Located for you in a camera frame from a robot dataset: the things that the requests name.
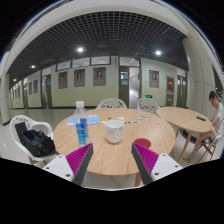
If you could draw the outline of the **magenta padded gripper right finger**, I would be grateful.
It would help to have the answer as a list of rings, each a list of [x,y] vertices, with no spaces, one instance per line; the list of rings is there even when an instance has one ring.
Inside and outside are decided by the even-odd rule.
[[[132,144],[131,152],[144,185],[182,169],[182,166],[166,153],[157,154],[136,143]]]

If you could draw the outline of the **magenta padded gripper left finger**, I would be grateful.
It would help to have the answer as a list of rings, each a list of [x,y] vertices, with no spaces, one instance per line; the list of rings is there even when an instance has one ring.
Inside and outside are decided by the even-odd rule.
[[[93,144],[90,143],[66,156],[56,156],[43,170],[81,186],[92,155]]]

